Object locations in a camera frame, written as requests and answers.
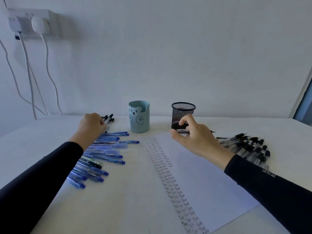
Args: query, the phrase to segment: power outlet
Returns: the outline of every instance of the power outlet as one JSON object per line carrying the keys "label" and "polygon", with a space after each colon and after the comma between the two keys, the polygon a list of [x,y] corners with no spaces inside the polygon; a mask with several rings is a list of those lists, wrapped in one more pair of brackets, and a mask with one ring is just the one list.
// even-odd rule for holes
{"label": "power outlet", "polygon": [[[48,21],[51,32],[46,35],[47,38],[60,39],[60,28],[57,21],[57,14],[46,9],[26,9],[26,8],[9,8],[7,9],[10,16],[21,17],[25,20],[31,21],[33,16],[39,16]],[[31,30],[22,33],[25,38],[41,38],[35,31]]]}

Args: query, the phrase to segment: mesh cup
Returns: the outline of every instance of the mesh cup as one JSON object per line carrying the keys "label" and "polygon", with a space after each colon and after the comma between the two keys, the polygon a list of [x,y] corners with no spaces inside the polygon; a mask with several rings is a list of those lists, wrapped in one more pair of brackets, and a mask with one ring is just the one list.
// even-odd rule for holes
{"label": "mesh cup", "polygon": [[172,107],[172,122],[171,129],[185,129],[188,123],[185,122],[182,126],[179,125],[179,121],[187,114],[193,114],[196,106],[194,104],[177,102],[171,104]]}

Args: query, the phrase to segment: person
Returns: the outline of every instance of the person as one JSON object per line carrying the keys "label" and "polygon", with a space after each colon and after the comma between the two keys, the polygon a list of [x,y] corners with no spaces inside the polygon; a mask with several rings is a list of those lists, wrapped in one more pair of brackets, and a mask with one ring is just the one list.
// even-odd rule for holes
{"label": "person", "polygon": [[[290,233],[309,233],[312,192],[256,166],[223,148],[209,128],[192,115],[189,136],[171,130],[171,136],[192,153],[204,157],[259,201]],[[30,233],[51,204],[83,151],[103,133],[106,125],[99,114],[86,114],[77,132],[59,148],[39,160],[0,190],[1,221],[16,233]]]}

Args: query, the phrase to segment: table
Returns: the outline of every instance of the table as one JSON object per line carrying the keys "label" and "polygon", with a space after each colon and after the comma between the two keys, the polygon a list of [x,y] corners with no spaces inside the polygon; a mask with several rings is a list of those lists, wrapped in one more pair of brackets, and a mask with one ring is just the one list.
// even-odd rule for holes
{"label": "table", "polygon": [[[81,118],[50,116],[0,137],[0,187],[67,141]],[[289,118],[195,119],[215,130],[215,136],[247,132],[265,138],[271,151],[270,171],[312,191],[310,126]],[[148,132],[130,132],[127,139],[167,133],[170,125],[171,117],[151,117]],[[128,117],[115,117],[111,124],[110,131],[121,130],[130,131]],[[104,163],[110,174],[103,183],[86,181],[86,189],[77,190],[65,182],[32,233],[185,233],[143,146],[132,144],[123,155],[124,166]],[[288,231],[259,205],[214,233]]]}

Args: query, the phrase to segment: pile of blue pens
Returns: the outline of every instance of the pile of blue pens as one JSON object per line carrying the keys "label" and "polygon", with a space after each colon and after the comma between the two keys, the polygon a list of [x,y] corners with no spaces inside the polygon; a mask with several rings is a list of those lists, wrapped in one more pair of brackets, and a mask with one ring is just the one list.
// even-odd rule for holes
{"label": "pile of blue pens", "polygon": [[123,155],[118,149],[127,149],[130,143],[139,143],[136,140],[120,141],[119,136],[129,136],[127,131],[101,134],[92,145],[83,153],[74,169],[67,177],[68,181],[76,188],[84,189],[83,181],[88,178],[95,182],[103,182],[102,175],[108,176],[108,172],[102,170],[101,163],[94,159],[101,159],[107,162],[125,164]]}
{"label": "pile of blue pens", "polygon": [[223,147],[231,150],[233,153],[255,165],[269,170],[266,161],[271,154],[267,150],[267,145],[263,145],[264,139],[258,140],[258,137],[250,137],[246,133],[235,135],[232,138],[217,137],[217,139]]}

